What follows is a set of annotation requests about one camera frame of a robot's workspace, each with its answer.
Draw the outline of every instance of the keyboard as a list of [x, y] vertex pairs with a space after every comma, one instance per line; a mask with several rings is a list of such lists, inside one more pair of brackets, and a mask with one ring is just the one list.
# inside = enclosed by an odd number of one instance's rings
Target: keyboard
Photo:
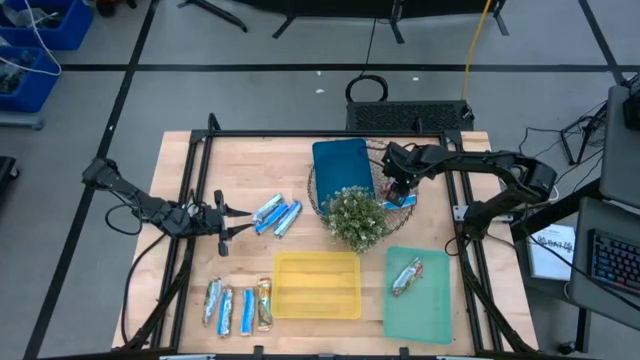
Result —
[[640, 243], [598, 230], [591, 232], [591, 277], [640, 295]]
[[347, 106], [349, 130], [415, 131], [420, 120], [424, 131], [473, 130], [462, 117], [464, 101], [353, 102]]

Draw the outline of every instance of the black cable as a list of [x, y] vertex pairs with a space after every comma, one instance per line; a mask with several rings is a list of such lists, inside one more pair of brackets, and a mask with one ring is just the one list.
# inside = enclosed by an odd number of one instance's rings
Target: black cable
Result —
[[[491, 235], [491, 234], [486, 234], [485, 236], [488, 236], [491, 240], [496, 240], [496, 241], [498, 241], [498, 242], [500, 242], [500, 243], [502, 243], [502, 244], [504, 244], [504, 245], [507, 245], [507, 246], [509, 246], [510, 248], [512, 248], [513, 250], [515, 250], [515, 249], [516, 249], [515, 245], [513, 245], [512, 243], [510, 243], [510, 242], [509, 242], [509, 241], [507, 241], [507, 240], [500, 239], [499, 237], [497, 237], [497, 236], [493, 236], [493, 235]], [[455, 239], [456, 239], [456, 238], [455, 238], [455, 236], [454, 236], [453, 238], [449, 239], [449, 240], [444, 244], [444, 252], [445, 252], [447, 255], [451, 256], [451, 257], [453, 257], [453, 256], [458, 256], [458, 254], [460, 253], [460, 252], [459, 252], [460, 250], [458, 250], [458, 253], [455, 253], [455, 254], [452, 254], [452, 253], [450, 253], [450, 252], [449, 252], [449, 245], [450, 245], [450, 244], [451, 244]], [[466, 248], [469, 246], [469, 244], [471, 244], [471, 240], [466, 240], [466, 241], [465, 241], [465, 243], [464, 243], [464, 248], [466, 249]]]
[[[111, 208], [109, 208], [107, 210], [107, 212], [104, 214], [104, 221], [105, 221], [105, 223], [107, 224], [107, 226], [111, 230], [119, 232], [120, 234], [135, 236], [135, 235], [139, 235], [140, 232], [142, 232], [142, 223], [144, 221], [143, 220], [143, 215], [144, 215], [143, 210], [149, 210], [149, 211], [152, 211], [152, 212], [158, 212], [158, 213], [170, 218], [176, 224], [181, 224], [182, 220], [184, 220], [184, 216], [186, 215], [185, 214], [186, 212], [183, 212], [182, 219], [181, 220], [177, 220], [171, 214], [160, 212], [157, 209], [151, 209], [151, 208], [147, 208], [147, 207], [142, 206], [141, 202], [140, 202], [140, 198], [136, 194], [131, 193], [131, 196], [135, 199], [135, 204], [132, 204], [132, 203], [129, 203], [129, 202], [125, 201], [125, 199], [123, 199], [121, 196], [119, 196], [114, 191], [109, 191], [109, 193], [111, 193], [112, 195], [117, 197], [122, 202], [122, 204], [118, 204], [118, 205], [115, 205], [115, 206], [112, 206]], [[123, 230], [123, 229], [113, 225], [113, 223], [111, 222], [111, 220], [110, 220], [111, 213], [113, 213], [114, 211], [116, 211], [118, 209], [124, 208], [124, 207], [131, 209], [131, 211], [134, 212], [134, 215], [138, 218], [138, 228], [136, 229], [136, 231]]]
[[[525, 142], [527, 142], [527, 139], [529, 138], [529, 130], [531, 131], [537, 131], [537, 132], [553, 132], [553, 133], [557, 133], [559, 134], [561, 132], [561, 130], [556, 130], [556, 129], [542, 129], [542, 128], [534, 128], [531, 126], [527, 126], [525, 128], [524, 131], [524, 138], [522, 139], [522, 141], [520, 142], [520, 144], [518, 145], [518, 151], [520, 151], [520, 154], [524, 155], [524, 152], [522, 151], [522, 146], [524, 145]], [[571, 135], [575, 135], [575, 134], [579, 134], [580, 132], [569, 132], [569, 136]], [[543, 154], [549, 150], [551, 150], [554, 146], [558, 145], [560, 143], [560, 141], [562, 140], [558, 140], [556, 142], [554, 142], [553, 144], [551, 144], [551, 146], [549, 146], [548, 148], [542, 150], [541, 152], [537, 153], [536, 155], [534, 155], [533, 157], [538, 157], [540, 156], [540, 154]]]
[[598, 165], [600, 164], [600, 162], [602, 161], [602, 156], [600, 156], [600, 158], [598, 159], [598, 161], [596, 161], [596, 164], [593, 165], [593, 167], [591, 168], [591, 170], [589, 170], [589, 172], [587, 173], [587, 175], [585, 175], [582, 180], [578, 181], [578, 183], [576, 184], [576, 186], [573, 187], [573, 191], [571, 193], [576, 192], [576, 190], [578, 190], [578, 186], [580, 186], [580, 184], [582, 184], [588, 177], [589, 175], [591, 175], [591, 173], [593, 172], [593, 170], [595, 170]]
[[344, 96], [347, 99], [347, 102], [349, 103], [353, 102], [353, 98], [351, 97], [351, 89], [353, 88], [353, 85], [355, 85], [356, 83], [362, 80], [371, 80], [380, 84], [380, 86], [382, 87], [382, 96], [380, 97], [380, 99], [378, 99], [378, 102], [387, 101], [387, 98], [389, 97], [389, 85], [387, 84], [387, 81], [382, 76], [364, 74], [365, 71], [367, 71], [367, 67], [369, 65], [369, 57], [371, 56], [373, 36], [376, 33], [377, 20], [378, 19], [373, 19], [373, 26], [371, 27], [371, 36], [369, 37], [369, 48], [367, 49], [367, 59], [365, 60], [362, 72], [360, 73], [360, 75], [358, 75], [358, 77], [351, 80], [349, 84], [347, 84], [347, 88], [344, 90]]
[[564, 173], [562, 173], [562, 175], [560, 175], [557, 179], [556, 182], [553, 185], [558, 185], [558, 183], [560, 182], [560, 180], [562, 180], [562, 178], [564, 178], [568, 173], [572, 172], [573, 170], [575, 170], [576, 168], [578, 168], [580, 165], [586, 163], [587, 161], [593, 159], [596, 155], [600, 154], [604, 149], [600, 149], [598, 151], [596, 151], [595, 153], [591, 154], [591, 156], [589, 156], [588, 158], [582, 160], [582, 162], [580, 164], [577, 164], [571, 168], [569, 168], [569, 170], [565, 171]]
[[136, 210], [137, 210], [138, 214], [140, 214], [140, 211], [141, 211], [141, 210], [140, 210], [140, 207], [138, 207], [137, 205], [132, 205], [132, 204], [118, 204], [118, 205], [115, 205], [115, 206], [113, 206], [113, 207], [109, 208], [109, 210], [107, 210], [107, 212], [104, 214], [104, 222], [105, 222], [105, 223], [107, 223], [107, 226], [108, 226], [111, 230], [116, 231], [116, 232], [119, 232], [120, 234], [130, 235], [130, 236], [135, 236], [135, 235], [140, 234], [140, 232], [142, 231], [142, 218], [141, 218], [140, 216], [138, 216], [138, 229], [136, 229], [136, 231], [127, 231], [127, 230], [123, 230], [123, 229], [121, 229], [121, 228], [116, 227], [115, 225], [113, 225], [113, 224], [111, 223], [111, 220], [109, 220], [109, 216], [111, 216], [111, 213], [112, 213], [112, 212], [114, 212], [114, 211], [116, 211], [116, 210], [118, 210], [118, 209], [120, 209], [120, 208], [123, 208], [123, 207], [130, 208], [130, 209], [131, 209], [131, 210], [133, 210], [133, 211], [136, 211]]
[[513, 243], [511, 243], [511, 242], [509, 242], [509, 241], [507, 241], [507, 240], [505, 240], [505, 239], [501, 239], [501, 238], [499, 238], [499, 237], [497, 237], [497, 236], [494, 236], [494, 235], [491, 235], [491, 234], [488, 234], [488, 233], [487, 233], [487, 235], [486, 235], [486, 236], [488, 236], [489, 238], [491, 238], [491, 239], [493, 239], [493, 240], [496, 240], [496, 241], [498, 241], [498, 242], [500, 242], [500, 243], [503, 243], [504, 245], [509, 246], [509, 247], [510, 247], [510, 248], [512, 248], [513, 250], [515, 250], [515, 249], [516, 249], [516, 246], [515, 246], [515, 245], [513, 245]]
[[373, 26], [371, 27], [371, 36], [369, 36], [369, 49], [367, 50], [367, 59], [364, 62], [364, 69], [360, 73], [360, 76], [364, 75], [364, 72], [367, 71], [367, 66], [369, 65], [369, 56], [371, 55], [371, 45], [373, 45], [373, 35], [376, 33], [376, 23], [378, 19], [373, 19]]
[[[587, 114], [588, 114], [588, 113], [590, 113], [590, 112], [592, 112], [593, 110], [597, 109], [598, 107], [600, 107], [600, 106], [601, 106], [602, 104], [604, 104], [605, 102], [607, 102], [607, 101], [606, 101], [606, 100], [605, 100], [605, 101], [602, 101], [602, 102], [601, 102], [601, 103], [599, 103], [598, 105], [596, 105], [596, 106], [592, 107], [591, 109], [587, 110], [584, 114], [580, 115], [579, 119], [581, 119], [581, 118], [583, 118], [583, 117], [587, 116]], [[528, 138], [528, 136], [529, 136], [528, 130], [532, 130], [532, 131], [539, 131], [539, 132], [555, 132], [555, 133], [558, 133], [558, 134], [562, 132], [562, 130], [556, 130], [556, 129], [542, 129], [542, 128], [527, 127], [527, 128], [525, 129], [524, 139], [522, 139], [522, 141], [520, 142], [520, 145], [518, 145], [518, 149], [520, 150], [520, 154], [523, 154], [523, 155], [524, 155], [524, 153], [522, 152], [522, 146], [523, 146], [523, 145], [524, 145], [524, 143], [527, 141], [527, 138]], [[568, 139], [568, 138], [569, 138], [569, 137], [571, 137], [572, 135], [581, 134], [581, 133], [582, 133], [582, 129], [580, 128], [580, 126], [578, 126], [578, 131], [573, 131], [573, 132], [572, 132], [572, 131], [566, 131], [566, 132], [569, 134], [569, 136], [567, 136], [567, 139]], [[534, 158], [537, 158], [538, 156], [540, 156], [540, 155], [542, 155], [542, 154], [546, 153], [547, 151], [551, 150], [554, 146], [558, 145], [561, 141], [562, 141], [562, 139], [560, 139], [560, 140], [558, 140], [558, 141], [554, 142], [553, 144], [551, 144], [551, 146], [549, 146], [548, 148], [546, 148], [546, 149], [544, 149], [544, 150], [540, 151], [539, 153], [537, 153], [537, 154], [536, 154], [536, 155], [534, 155], [533, 157], [534, 157]]]
[[[447, 255], [449, 255], [449, 256], [451, 256], [451, 257], [458, 256], [458, 255], [460, 254], [460, 249], [458, 249], [458, 252], [457, 252], [457, 253], [455, 253], [455, 254], [452, 254], [452, 253], [450, 253], [450, 252], [449, 252], [449, 244], [451, 244], [454, 240], [456, 240], [456, 237], [455, 237], [455, 236], [454, 236], [454, 237], [452, 237], [451, 239], [449, 239], [449, 240], [444, 244], [444, 252], [445, 252], [445, 253], [447, 253]], [[469, 245], [469, 243], [470, 243], [470, 241], [469, 241], [469, 240], [467, 240], [467, 241], [464, 243], [464, 248], [465, 248], [465, 249], [467, 248], [467, 245]]]
[[[107, 226], [114, 231], [117, 231], [121, 234], [124, 235], [131, 235], [131, 236], [135, 236], [140, 234], [140, 232], [142, 231], [142, 205], [140, 204], [140, 198], [138, 198], [138, 196], [136, 194], [131, 194], [132, 197], [136, 200], [136, 206], [134, 207], [134, 205], [128, 203], [125, 199], [123, 199], [120, 195], [118, 195], [115, 191], [109, 191], [109, 193], [115, 197], [118, 198], [118, 200], [120, 200], [122, 202], [122, 204], [116, 205], [111, 207], [109, 210], [107, 210], [107, 212], [104, 214], [104, 222], [107, 223]], [[123, 208], [123, 207], [128, 207], [130, 208], [132, 211], [134, 211], [134, 208], [137, 208], [137, 218], [138, 218], [138, 229], [134, 232], [130, 232], [130, 231], [126, 231], [126, 230], [122, 230], [118, 227], [115, 227], [113, 224], [111, 224], [111, 221], [109, 220], [109, 216], [111, 215], [111, 213], [117, 209]]]
[[553, 256], [557, 257], [558, 259], [560, 259], [560, 261], [562, 261], [563, 263], [565, 263], [567, 266], [569, 266], [573, 271], [577, 272], [578, 274], [584, 276], [587, 280], [589, 280], [589, 282], [591, 282], [592, 284], [594, 284], [595, 286], [599, 287], [601, 290], [603, 290], [604, 292], [606, 292], [607, 294], [615, 297], [616, 299], [622, 301], [623, 303], [629, 305], [631, 308], [633, 308], [634, 310], [640, 311], [640, 306], [634, 304], [633, 302], [625, 299], [623, 296], [616, 294], [613, 290], [609, 289], [608, 287], [606, 287], [605, 285], [601, 284], [600, 282], [598, 282], [597, 280], [593, 279], [591, 277], [591, 275], [588, 275], [587, 273], [585, 273], [584, 271], [578, 269], [577, 267], [575, 267], [572, 263], [568, 262], [567, 260], [565, 260], [565, 258], [563, 258], [562, 256], [560, 256], [557, 252], [551, 250], [549, 247], [547, 247], [546, 245], [540, 243], [538, 240], [536, 240], [533, 236], [531, 236], [531, 234], [529, 234], [529, 232], [527, 231], [526, 228], [526, 222], [528, 220], [528, 211], [525, 211], [523, 220], [522, 220], [522, 230], [525, 233], [526, 239], [531, 239], [534, 243], [536, 243], [538, 246], [542, 247], [543, 249], [547, 250], [548, 252], [550, 252], [551, 254], [553, 254]]
[[133, 262], [133, 264], [131, 265], [131, 268], [129, 269], [129, 274], [127, 274], [127, 279], [125, 280], [125, 285], [124, 285], [124, 297], [122, 299], [122, 312], [120, 313], [120, 335], [122, 336], [122, 341], [124, 341], [125, 344], [129, 342], [129, 339], [127, 338], [125, 321], [127, 317], [127, 302], [129, 300], [129, 285], [131, 283], [131, 277], [133, 276], [133, 272], [138, 266], [138, 263], [140, 263], [140, 260], [142, 260], [142, 258], [145, 255], [147, 255], [149, 251], [151, 251], [154, 247], [156, 247], [160, 243], [160, 241], [164, 239], [165, 236], [166, 236], [165, 234], [162, 234], [159, 238], [157, 238], [154, 242], [152, 242], [151, 245], [149, 245], [146, 249], [144, 249], [144, 251], [141, 252], [140, 255]]

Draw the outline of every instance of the yellow tray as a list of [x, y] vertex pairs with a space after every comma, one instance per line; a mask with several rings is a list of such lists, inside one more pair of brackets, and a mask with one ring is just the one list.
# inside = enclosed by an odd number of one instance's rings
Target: yellow tray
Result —
[[273, 316], [358, 319], [360, 259], [348, 252], [282, 252], [273, 276]]

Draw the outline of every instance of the green succulent plant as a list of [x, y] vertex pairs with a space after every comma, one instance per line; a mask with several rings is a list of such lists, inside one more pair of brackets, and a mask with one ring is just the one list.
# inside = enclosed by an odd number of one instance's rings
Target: green succulent plant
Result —
[[322, 203], [322, 221], [331, 235], [352, 251], [362, 254], [389, 232], [386, 210], [368, 188], [353, 186], [336, 191]]

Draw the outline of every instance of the blue bin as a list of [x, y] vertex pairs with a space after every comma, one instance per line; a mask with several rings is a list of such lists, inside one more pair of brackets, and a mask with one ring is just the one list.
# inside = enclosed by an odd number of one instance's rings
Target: blue bin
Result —
[[[5, 0], [14, 10], [27, 8], [24, 0]], [[40, 6], [67, 9], [64, 20], [55, 29], [38, 29], [44, 44], [51, 50], [77, 50], [93, 21], [93, 12], [82, 0], [29, 0], [32, 9]], [[0, 36], [13, 46], [41, 47], [32, 28], [0, 27]]]
[[[20, 58], [23, 51], [29, 51], [34, 56], [31, 68], [52, 73], [58, 71], [58, 67], [41, 48], [0, 46], [0, 56], [5, 59]], [[27, 71], [12, 94], [0, 94], [0, 111], [40, 111], [56, 80], [58, 76]]]

